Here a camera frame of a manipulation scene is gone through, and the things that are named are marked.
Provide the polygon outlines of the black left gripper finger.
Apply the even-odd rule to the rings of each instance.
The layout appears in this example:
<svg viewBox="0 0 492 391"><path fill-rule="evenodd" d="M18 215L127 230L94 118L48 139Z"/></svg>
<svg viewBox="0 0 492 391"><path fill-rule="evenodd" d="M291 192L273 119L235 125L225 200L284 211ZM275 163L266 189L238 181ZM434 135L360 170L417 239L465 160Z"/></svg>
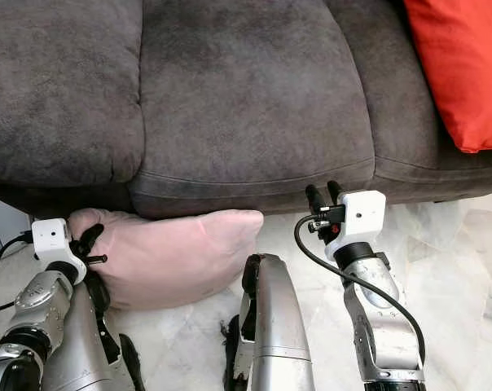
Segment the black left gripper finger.
<svg viewBox="0 0 492 391"><path fill-rule="evenodd" d="M88 257L90 251L94 248L94 243L104 231L104 224L94 224L87 230L83 231L76 241L76 256Z"/></svg>

